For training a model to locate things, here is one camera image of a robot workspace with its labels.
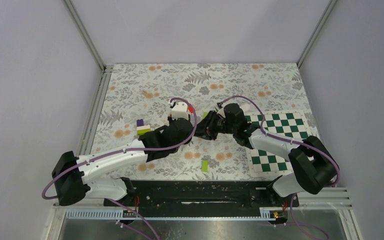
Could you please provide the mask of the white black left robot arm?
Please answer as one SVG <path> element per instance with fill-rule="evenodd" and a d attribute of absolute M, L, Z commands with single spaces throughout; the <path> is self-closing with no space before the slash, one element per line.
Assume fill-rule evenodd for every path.
<path fill-rule="evenodd" d="M 63 153 L 51 172 L 59 205 L 70 206 L 83 199 L 112 199 L 124 206 L 132 204 L 135 192 L 127 178 L 104 176 L 122 167 L 175 153 L 179 146 L 191 140 L 193 129 L 189 120 L 179 118 L 112 150 L 79 156 L 73 151 Z"/>

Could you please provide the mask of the white oval earbud charging case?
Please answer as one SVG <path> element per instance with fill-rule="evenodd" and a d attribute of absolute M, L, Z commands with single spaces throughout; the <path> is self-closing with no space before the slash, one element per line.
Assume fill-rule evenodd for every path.
<path fill-rule="evenodd" d="M 248 112 L 248 111 L 251 109 L 250 105 L 247 104 L 247 103 L 241 105 L 240 108 L 243 110 L 244 113 L 245 113 L 245 112 Z"/>

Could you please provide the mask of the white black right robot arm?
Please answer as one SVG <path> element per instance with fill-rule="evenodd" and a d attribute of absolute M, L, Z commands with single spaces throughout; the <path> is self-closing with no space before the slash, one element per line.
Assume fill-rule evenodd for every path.
<path fill-rule="evenodd" d="M 237 103 L 209 111 L 197 124 L 194 136 L 213 141 L 218 134 L 231 134 L 242 147 L 266 151 L 291 163 L 292 173 L 279 176 L 268 186 L 266 198 L 273 206 L 281 205 L 295 193 L 316 195 L 339 177 L 338 165 L 319 138 L 292 138 L 269 132 L 248 122 Z"/>

